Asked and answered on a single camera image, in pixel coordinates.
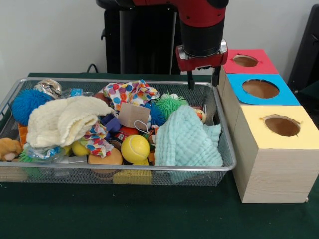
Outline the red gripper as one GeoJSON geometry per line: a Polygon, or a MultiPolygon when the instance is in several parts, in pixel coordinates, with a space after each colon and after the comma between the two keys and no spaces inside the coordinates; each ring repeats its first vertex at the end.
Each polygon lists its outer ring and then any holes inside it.
{"type": "Polygon", "coordinates": [[[221,47],[221,51],[219,51],[217,54],[214,54],[208,57],[190,56],[184,51],[182,45],[176,47],[175,53],[176,53],[179,69],[182,72],[187,72],[188,88],[190,90],[194,89],[194,79],[193,79],[192,71],[195,70],[196,68],[201,68],[206,66],[214,67],[211,83],[212,83],[212,86],[214,87],[218,86],[221,65],[224,65],[226,63],[227,57],[228,57],[227,46],[221,47]]]}

